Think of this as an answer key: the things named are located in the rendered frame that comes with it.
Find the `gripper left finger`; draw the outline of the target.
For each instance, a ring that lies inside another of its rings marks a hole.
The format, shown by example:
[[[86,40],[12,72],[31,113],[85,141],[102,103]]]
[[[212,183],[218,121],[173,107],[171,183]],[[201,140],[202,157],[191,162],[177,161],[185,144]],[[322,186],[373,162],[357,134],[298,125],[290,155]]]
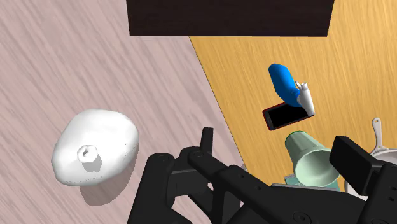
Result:
[[[183,148],[175,158],[169,153],[148,157],[127,224],[193,224],[173,210],[183,195],[208,216],[212,224],[224,224],[223,198],[208,187],[214,182],[212,127],[202,129],[199,146]]]

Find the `teal flat thing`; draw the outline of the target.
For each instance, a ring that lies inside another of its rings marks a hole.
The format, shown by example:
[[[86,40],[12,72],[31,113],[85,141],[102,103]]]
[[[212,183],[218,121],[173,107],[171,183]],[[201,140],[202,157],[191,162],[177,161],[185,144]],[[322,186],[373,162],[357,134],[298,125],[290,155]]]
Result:
[[[305,186],[303,185],[301,182],[299,182],[299,180],[296,178],[296,176],[294,174],[290,174],[288,176],[284,177],[284,181],[287,185],[296,185],[299,187],[303,187],[303,188],[319,188],[318,186]],[[327,189],[327,190],[335,190],[335,191],[339,191],[340,188],[338,186],[337,181],[334,181],[332,183],[330,183],[329,185],[326,186],[321,186],[321,188]]]

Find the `blue spray bottle white nozzle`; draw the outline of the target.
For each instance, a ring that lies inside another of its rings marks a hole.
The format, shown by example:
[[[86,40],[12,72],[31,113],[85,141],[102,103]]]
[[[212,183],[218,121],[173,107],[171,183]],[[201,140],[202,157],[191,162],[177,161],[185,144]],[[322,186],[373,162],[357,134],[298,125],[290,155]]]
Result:
[[[275,92],[288,105],[302,107],[309,116],[315,115],[311,92],[306,82],[295,81],[288,68],[271,64],[268,68]]]

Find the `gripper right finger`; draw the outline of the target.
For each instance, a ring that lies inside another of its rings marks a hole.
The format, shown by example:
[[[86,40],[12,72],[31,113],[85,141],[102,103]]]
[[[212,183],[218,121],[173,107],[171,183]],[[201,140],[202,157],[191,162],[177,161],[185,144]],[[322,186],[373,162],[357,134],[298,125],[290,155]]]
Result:
[[[397,224],[397,165],[377,160],[345,136],[335,137],[330,163],[367,197],[357,224]]]

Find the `black phone with red case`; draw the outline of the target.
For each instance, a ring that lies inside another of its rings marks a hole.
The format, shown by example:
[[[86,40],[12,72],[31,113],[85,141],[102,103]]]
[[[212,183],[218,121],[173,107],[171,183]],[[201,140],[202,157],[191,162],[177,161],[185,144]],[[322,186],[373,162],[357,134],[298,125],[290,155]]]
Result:
[[[311,117],[302,107],[293,107],[285,102],[264,109],[262,114],[269,130],[276,130]]]

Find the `white pan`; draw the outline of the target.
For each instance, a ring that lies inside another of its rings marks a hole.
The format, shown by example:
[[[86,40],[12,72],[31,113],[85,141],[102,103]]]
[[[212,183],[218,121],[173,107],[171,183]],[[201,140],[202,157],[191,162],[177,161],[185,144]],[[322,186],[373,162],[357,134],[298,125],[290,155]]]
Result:
[[[387,148],[382,145],[381,119],[374,118],[372,120],[372,127],[375,132],[376,145],[370,154],[378,160],[383,160],[397,165],[397,148]],[[347,181],[344,182],[344,187],[345,193],[351,194],[363,200],[367,200],[367,196],[359,195]]]

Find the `white rounded lump with stub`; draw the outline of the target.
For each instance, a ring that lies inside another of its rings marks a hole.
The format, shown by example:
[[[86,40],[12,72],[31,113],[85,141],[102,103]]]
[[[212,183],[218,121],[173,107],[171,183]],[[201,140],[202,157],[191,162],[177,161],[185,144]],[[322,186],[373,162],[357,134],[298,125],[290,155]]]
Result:
[[[55,178],[67,186],[92,186],[134,165],[139,133],[126,115],[87,109],[67,124],[57,140],[52,167]]]

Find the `pale green cup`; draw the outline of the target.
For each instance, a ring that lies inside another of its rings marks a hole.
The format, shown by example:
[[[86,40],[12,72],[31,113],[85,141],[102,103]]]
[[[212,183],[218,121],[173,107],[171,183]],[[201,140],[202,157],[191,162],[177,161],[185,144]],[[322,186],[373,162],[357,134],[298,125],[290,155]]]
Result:
[[[340,176],[330,163],[331,149],[304,131],[290,133],[285,147],[293,164],[293,173],[305,186],[325,187]]]

